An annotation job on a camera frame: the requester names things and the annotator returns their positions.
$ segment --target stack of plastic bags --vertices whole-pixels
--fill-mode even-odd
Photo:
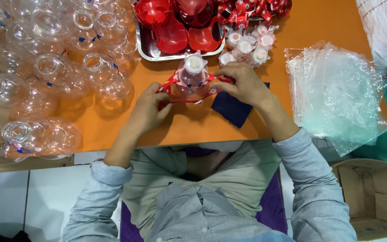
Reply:
[[[363,55],[318,42],[286,49],[294,121],[344,156],[387,131],[387,77]]]

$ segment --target gray shirt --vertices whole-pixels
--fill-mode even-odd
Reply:
[[[305,129],[273,143],[294,181],[293,238],[297,242],[357,241],[349,223],[349,208],[332,169]],[[91,165],[92,174],[71,210],[62,235],[67,242],[116,242],[111,220],[123,184],[132,168]],[[173,183],[157,199],[154,226],[147,242],[293,242],[287,235],[241,217],[222,190],[201,187],[183,190]]]

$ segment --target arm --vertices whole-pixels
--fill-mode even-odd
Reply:
[[[298,242],[357,241],[341,187],[307,131],[292,121],[250,66],[228,63],[216,75],[236,79],[235,85],[212,85],[255,107],[273,135],[276,152],[294,181],[293,238]]]
[[[91,177],[71,209],[70,220],[64,228],[64,242],[118,242],[117,227],[111,220],[123,184],[132,178],[129,166],[132,152],[141,135],[158,126],[172,105],[158,111],[157,104],[168,100],[165,93],[155,92],[160,84],[152,83],[138,98],[127,123],[103,161],[91,165]]]

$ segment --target orange table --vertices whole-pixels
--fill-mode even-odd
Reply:
[[[352,0],[294,1],[288,17],[273,20],[273,25],[279,25],[280,28],[275,31],[277,41],[270,52],[271,59],[255,71],[264,82],[271,83],[270,90],[290,115],[292,111],[285,48],[304,48],[325,40],[338,47],[364,53],[371,59],[357,6]],[[211,73],[218,69],[217,56],[207,60]],[[128,100],[105,101],[95,96],[85,97],[81,102],[62,100],[56,115],[75,121],[82,131],[83,144],[77,152],[109,149],[143,90],[153,81],[164,83],[174,73],[179,62],[152,63],[142,60],[132,64],[129,69],[135,91]],[[243,127],[237,129],[210,108],[213,98],[209,97],[199,105],[175,103],[163,124],[145,134],[138,145],[158,146],[271,137],[257,111],[251,112]]]

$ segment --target white tile floor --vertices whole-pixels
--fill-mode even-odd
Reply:
[[[341,159],[329,142],[314,139],[320,152],[331,161]],[[89,164],[102,158],[105,151],[85,152],[75,155],[75,164]],[[284,206],[289,232],[292,236],[293,182],[281,165]],[[13,237],[23,229],[32,242],[61,241],[61,232],[68,222],[70,209],[90,176],[89,165],[51,168],[34,171],[0,173],[0,234]],[[113,213],[120,226],[121,201]],[[387,242],[387,239],[374,242]]]

